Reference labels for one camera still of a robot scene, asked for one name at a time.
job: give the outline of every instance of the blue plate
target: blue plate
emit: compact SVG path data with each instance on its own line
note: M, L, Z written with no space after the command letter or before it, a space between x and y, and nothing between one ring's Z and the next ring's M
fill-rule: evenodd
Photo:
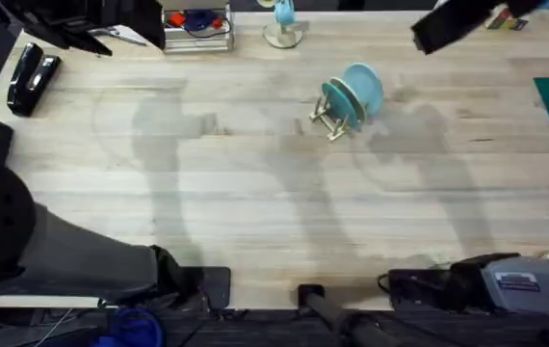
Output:
M372 67L355 63L345 69L343 80L358 96L367 116L375 116L383 102L383 86Z
M334 87L330 82L324 82L322 84L322 92L327 95L330 110L328 112L333 118L339 120L345 120L347 118L347 125L357 128L358 117L353 110L352 103L339 89Z

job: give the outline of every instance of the label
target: label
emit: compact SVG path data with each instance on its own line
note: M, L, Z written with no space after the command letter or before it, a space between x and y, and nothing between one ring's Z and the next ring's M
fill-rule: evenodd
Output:
M530 273L495 273L499 287L505 290L524 290L539 292L540 286L534 274Z

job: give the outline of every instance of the black cable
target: black cable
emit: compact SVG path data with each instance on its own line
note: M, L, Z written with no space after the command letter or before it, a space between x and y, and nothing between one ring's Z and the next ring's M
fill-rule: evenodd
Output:
M388 274L381 274L379 275L378 277L378 287L379 289L381 289L384 293L390 295L390 288L386 288L383 283L381 283L381 281L383 279L387 279L388 278Z
M414 331L416 331L420 334L431 336L431 337L433 337L433 338L435 338L439 341L442 341L442 342L450 343L450 344L458 346L458 347L476 347L476 345L459 342L459 341L456 341L456 340L454 340L454 339L452 339L452 338L450 338L446 335L434 333L430 330L420 328L415 324L411 324L411 323L406 322L405 320L397 317L396 315L391 315L391 314L388 314L388 313L385 313L385 312L382 312L382 311L376 311L376 312L374 312L374 314L375 315L380 315L380 316L385 317L386 319L389 319L389 320L393 320L393 321L399 323L400 325L405 326L406 328L408 328L410 330L414 330Z
M194 336L206 325L206 323L208 323L209 320L204 320L202 321L201 323L199 323L197 325L197 327L195 329L193 329L187 336L185 336L185 338L183 338L183 340L178 344L178 346L176 347L185 347L185 345L187 343L189 343L189 341L191 341L192 338L194 338Z
M89 308L89 309L79 311L79 312L73 314L72 316L68 317L67 319L64 319L62 324L72 322L72 321L82 317L83 315L85 315L87 313L90 313L92 311L95 311L95 310L97 310L97 308ZM0 327L1 328L39 328L39 327L52 327L56 324L57 324L57 322L45 322L45 323L40 322L40 323L36 323L36 324L15 324L15 323L0 321Z
M199 36L199 35L196 35L192 32L190 32L189 30L185 29L185 26L183 25L181 28L189 35L191 35L192 37L196 38L196 39L210 39L212 37L215 37L215 36L218 36L218 35L225 35L225 34L229 34L232 32L232 23L229 21L229 19L227 19L227 17L224 17L223 20L225 21L225 23L227 23L227 25L229 25L229 29L227 29L227 31L225 32L222 32L222 33L215 33L215 34L211 34L211 35L207 35L207 36Z

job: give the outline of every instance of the black equipment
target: black equipment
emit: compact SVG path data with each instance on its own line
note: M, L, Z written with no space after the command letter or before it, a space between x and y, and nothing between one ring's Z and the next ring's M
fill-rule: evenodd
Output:
M342 309L326 300L326 292L319 284L298 287L299 311L310 310L324 320L329 329L349 345L358 347L403 347L404 343L385 333L379 323L361 310Z
M0 295L61 295L134 305L177 295L229 301L228 268L181 267L157 246L128 245L72 225L33 201L0 165Z
M7 93L7 106L14 115L31 117L45 87L59 68L61 58L43 55L43 50L29 42L15 66Z
M96 54L112 51L89 30L125 25L163 49L162 7L156 0L0 0L27 33L58 47Z
M513 16L530 13L544 0L449 0L411 27L418 49L431 54L461 40L482 25L497 5L508 4Z

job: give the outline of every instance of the blue object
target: blue object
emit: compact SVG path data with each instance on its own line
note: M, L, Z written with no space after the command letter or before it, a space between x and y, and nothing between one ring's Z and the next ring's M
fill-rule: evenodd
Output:
M184 28L190 32L204 30L218 17L219 15L212 10L186 11Z
M327 96L330 104L331 116L339 120L345 120L347 117L347 125L358 128L358 117L353 109L352 103L338 88L334 87L330 82L322 84L322 92Z
M157 318L141 308L120 308L107 334L91 347L163 347L164 334Z
M354 63L345 69L343 80L352 88L367 116L374 117L383 102L383 86L373 68Z
M274 4L274 17L281 25L290 25L296 22L294 14L294 0L279 0Z

